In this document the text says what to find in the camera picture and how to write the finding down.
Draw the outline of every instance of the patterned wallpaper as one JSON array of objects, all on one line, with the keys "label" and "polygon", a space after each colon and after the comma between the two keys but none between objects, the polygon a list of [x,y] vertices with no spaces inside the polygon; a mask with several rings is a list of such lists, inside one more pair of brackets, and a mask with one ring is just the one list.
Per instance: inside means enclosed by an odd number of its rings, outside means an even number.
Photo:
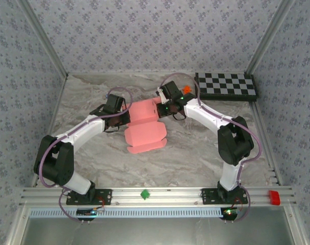
[{"label": "patterned wallpaper", "polygon": [[0,244],[28,186],[62,79],[16,1],[0,0]]},{"label": "patterned wallpaper", "polygon": [[283,182],[310,238],[310,0],[298,0],[255,72],[259,105]]},{"label": "patterned wallpaper", "polygon": [[245,70],[280,0],[30,0],[68,72]]}]

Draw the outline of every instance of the green block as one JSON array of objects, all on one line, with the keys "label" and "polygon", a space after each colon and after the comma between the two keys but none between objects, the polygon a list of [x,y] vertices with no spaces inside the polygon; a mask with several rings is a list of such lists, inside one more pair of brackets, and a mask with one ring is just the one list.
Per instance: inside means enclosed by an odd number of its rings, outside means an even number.
[{"label": "green block", "polygon": [[141,197],[146,200],[147,198],[149,198],[150,194],[148,192],[148,190],[144,189],[141,193],[140,193]]}]

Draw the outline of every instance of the checkerboard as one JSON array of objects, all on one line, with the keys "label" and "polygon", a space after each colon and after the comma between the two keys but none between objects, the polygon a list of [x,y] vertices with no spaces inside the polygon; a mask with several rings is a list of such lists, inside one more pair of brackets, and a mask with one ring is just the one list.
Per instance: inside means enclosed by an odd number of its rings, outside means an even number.
[{"label": "checkerboard", "polygon": [[256,101],[253,76],[248,74],[196,73],[200,99],[223,101]]}]

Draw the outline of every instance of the black mounting bracket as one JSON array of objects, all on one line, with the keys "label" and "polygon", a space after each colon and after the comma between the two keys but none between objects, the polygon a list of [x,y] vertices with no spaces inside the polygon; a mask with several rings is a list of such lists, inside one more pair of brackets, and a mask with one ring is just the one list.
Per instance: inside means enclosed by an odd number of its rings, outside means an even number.
[{"label": "black mounting bracket", "polygon": [[66,204],[102,206],[102,200],[104,200],[104,205],[111,204],[112,189],[95,189],[95,196],[92,199],[89,199],[86,195],[71,191],[68,193]]},{"label": "black mounting bracket", "polygon": [[227,191],[225,198],[222,198],[218,188],[204,188],[201,190],[202,203],[204,205],[213,205],[213,204],[236,204],[236,198],[241,200],[242,204],[248,203],[247,194],[244,189],[241,189],[239,186],[233,189],[232,191]]}]

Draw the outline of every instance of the gray marble floor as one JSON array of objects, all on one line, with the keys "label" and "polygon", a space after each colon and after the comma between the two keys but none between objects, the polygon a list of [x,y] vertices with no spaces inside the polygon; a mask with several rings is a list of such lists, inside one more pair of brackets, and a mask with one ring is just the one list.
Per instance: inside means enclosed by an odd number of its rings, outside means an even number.
[{"label": "gray marble floor", "polygon": [[[160,75],[70,75],[56,116],[53,135],[63,133],[81,122],[91,110],[106,101],[110,88],[125,86],[133,92],[134,101],[156,96]],[[172,78],[182,88],[192,85],[188,78]],[[128,98],[125,92],[115,92]],[[240,115],[256,132],[248,103],[210,101],[226,115]],[[167,128],[167,145],[159,150],[133,155],[127,151],[124,129],[112,134],[100,134],[83,145],[75,155],[75,168],[96,186],[215,186],[222,173],[222,159],[217,150],[217,138],[203,125],[187,118],[175,121],[160,119]],[[258,151],[255,145],[251,156]],[[244,185],[265,185],[268,168],[264,155],[245,166]]]}]

